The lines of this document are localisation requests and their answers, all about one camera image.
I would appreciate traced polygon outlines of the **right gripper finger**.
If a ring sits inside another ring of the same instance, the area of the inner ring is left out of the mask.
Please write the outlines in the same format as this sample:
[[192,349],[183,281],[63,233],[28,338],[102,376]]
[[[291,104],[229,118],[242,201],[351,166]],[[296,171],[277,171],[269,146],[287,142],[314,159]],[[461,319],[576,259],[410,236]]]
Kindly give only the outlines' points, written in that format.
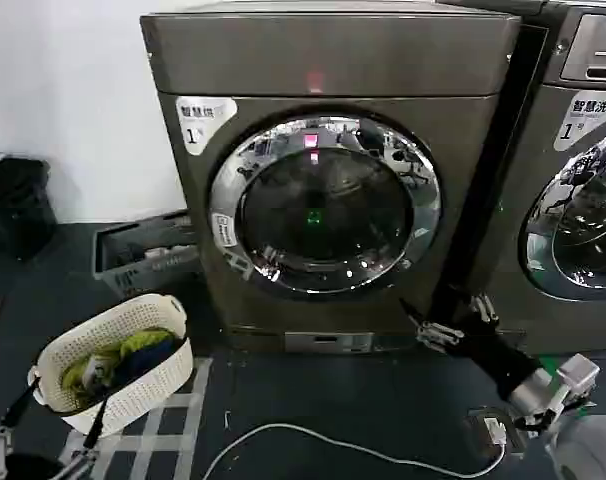
[[454,313],[450,324],[456,329],[495,329],[499,317],[484,292],[472,294],[459,285],[449,285],[454,300]]
[[416,330],[416,340],[434,351],[448,351],[457,347],[464,338],[460,330],[426,321],[423,316],[405,299],[399,302],[407,318],[413,323]]

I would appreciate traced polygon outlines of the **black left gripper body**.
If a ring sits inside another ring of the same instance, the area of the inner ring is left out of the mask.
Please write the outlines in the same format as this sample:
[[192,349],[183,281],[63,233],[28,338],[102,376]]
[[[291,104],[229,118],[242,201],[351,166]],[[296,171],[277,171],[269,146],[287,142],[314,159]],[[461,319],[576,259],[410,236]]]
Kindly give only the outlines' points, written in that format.
[[6,480],[47,480],[55,477],[64,468],[58,460],[27,453],[13,453],[7,456],[6,467]]

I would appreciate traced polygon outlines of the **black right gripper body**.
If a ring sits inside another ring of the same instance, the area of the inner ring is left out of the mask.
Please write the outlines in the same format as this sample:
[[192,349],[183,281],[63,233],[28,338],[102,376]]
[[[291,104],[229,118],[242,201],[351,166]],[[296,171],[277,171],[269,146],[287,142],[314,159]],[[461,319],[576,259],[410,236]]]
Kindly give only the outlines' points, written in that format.
[[469,358],[479,366],[495,382],[501,399],[508,399],[542,368],[538,360],[506,343],[495,324],[485,321],[479,311],[470,310],[457,327],[463,337],[454,347],[454,355]]

